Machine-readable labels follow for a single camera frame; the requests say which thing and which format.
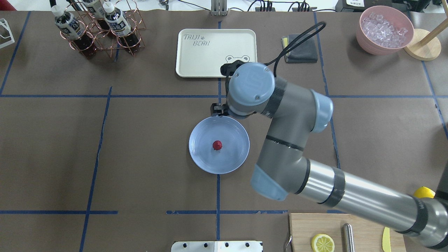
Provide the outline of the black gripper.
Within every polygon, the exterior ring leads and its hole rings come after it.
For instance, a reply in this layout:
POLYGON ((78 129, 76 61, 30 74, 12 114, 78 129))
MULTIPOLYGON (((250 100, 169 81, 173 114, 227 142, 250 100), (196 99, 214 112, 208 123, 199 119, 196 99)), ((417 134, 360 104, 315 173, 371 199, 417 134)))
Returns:
POLYGON ((229 116, 229 107, 227 104, 212 103, 210 107, 211 117, 229 116))

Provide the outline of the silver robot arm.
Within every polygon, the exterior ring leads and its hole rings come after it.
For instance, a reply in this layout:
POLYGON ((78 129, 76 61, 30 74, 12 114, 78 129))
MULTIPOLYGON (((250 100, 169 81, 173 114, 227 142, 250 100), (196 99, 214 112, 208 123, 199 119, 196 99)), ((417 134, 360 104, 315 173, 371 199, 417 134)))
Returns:
POLYGON ((323 131, 332 118, 329 97, 276 77, 263 63, 237 60, 220 72, 227 98, 224 105, 212 104, 212 113, 272 120, 251 178, 257 193, 277 201, 300 195, 447 251, 446 168, 434 198, 419 199, 308 159, 303 153, 309 135, 323 131))

